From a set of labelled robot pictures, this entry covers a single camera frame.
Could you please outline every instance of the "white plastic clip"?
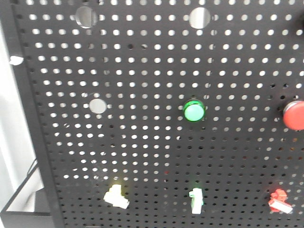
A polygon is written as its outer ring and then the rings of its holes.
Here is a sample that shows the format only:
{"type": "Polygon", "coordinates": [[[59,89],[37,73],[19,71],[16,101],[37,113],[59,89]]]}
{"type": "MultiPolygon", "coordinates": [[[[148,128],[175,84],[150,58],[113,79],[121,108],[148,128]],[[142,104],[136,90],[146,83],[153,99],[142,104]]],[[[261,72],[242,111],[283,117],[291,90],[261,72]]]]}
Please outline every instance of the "white plastic clip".
{"type": "Polygon", "coordinates": [[[198,188],[193,189],[193,191],[189,192],[189,196],[192,198],[191,201],[192,214],[200,214],[201,206],[204,205],[202,189],[198,189],[198,188]]]}
{"type": "Polygon", "coordinates": [[[113,204],[113,207],[123,209],[126,209],[130,203],[129,200],[122,196],[122,186],[120,184],[114,184],[104,195],[104,200],[107,203],[113,204]]]}
{"type": "Polygon", "coordinates": [[[18,56],[11,56],[9,64],[17,66],[23,63],[24,58],[18,56]]]}

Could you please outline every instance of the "perforated metal panel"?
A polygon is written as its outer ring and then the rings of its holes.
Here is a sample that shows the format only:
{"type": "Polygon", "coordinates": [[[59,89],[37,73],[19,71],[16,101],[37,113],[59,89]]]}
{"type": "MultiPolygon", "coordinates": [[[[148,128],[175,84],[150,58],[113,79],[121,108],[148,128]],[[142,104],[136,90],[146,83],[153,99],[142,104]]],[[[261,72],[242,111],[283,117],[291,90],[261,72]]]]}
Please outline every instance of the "perforated metal panel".
{"type": "Polygon", "coordinates": [[[303,132],[282,122],[283,107],[304,95],[302,0],[19,0],[11,8],[57,227],[304,227],[303,132]],[[97,15],[90,29],[75,17],[83,6],[97,15]],[[198,7],[212,16],[204,29],[189,23],[198,7]],[[197,123],[182,116],[192,97],[208,108],[197,123]],[[102,114],[90,110],[93,99],[107,104],[102,114]],[[122,184],[128,209],[103,201],[112,184],[122,184]],[[195,187],[201,215],[191,214],[195,187]],[[292,214],[270,212],[277,188],[292,214]]]}

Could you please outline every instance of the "wire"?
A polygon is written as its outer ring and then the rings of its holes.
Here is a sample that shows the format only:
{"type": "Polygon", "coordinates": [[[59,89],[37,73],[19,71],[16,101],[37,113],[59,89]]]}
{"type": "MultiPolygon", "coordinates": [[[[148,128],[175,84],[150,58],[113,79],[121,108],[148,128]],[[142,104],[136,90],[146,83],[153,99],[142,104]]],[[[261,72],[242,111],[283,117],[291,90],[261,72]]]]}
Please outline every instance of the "wire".
{"type": "Polygon", "coordinates": [[[30,165],[28,172],[27,172],[27,176],[29,175],[29,173],[32,171],[32,169],[34,168],[34,164],[37,161],[37,158],[34,159],[34,161],[32,162],[32,164],[30,165]]]}

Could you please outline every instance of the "large hole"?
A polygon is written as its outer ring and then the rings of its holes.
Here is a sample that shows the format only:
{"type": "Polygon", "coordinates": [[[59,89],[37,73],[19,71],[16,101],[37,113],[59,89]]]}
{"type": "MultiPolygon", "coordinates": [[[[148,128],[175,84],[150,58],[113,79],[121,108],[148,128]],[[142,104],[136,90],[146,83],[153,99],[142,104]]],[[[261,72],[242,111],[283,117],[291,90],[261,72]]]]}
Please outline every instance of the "large hole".
{"type": "Polygon", "coordinates": [[[93,113],[101,114],[106,111],[106,102],[102,99],[94,99],[90,102],[89,107],[93,113]]]}
{"type": "Polygon", "coordinates": [[[77,24],[84,29],[89,29],[97,23],[97,14],[87,6],[78,8],[75,18],[77,24]]]}
{"type": "Polygon", "coordinates": [[[210,20],[210,12],[206,8],[198,7],[191,12],[189,23],[192,28],[203,29],[209,24],[210,20]]]}

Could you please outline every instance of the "green indicator light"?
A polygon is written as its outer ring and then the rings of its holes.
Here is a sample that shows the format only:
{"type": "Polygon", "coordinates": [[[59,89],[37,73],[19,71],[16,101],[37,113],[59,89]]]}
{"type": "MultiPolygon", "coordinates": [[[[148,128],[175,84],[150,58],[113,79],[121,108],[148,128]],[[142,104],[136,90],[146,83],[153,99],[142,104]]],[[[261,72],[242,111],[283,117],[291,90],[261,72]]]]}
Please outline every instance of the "green indicator light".
{"type": "Polygon", "coordinates": [[[205,106],[201,101],[187,101],[183,108],[185,118],[191,122],[196,122],[204,118],[205,106]]]}

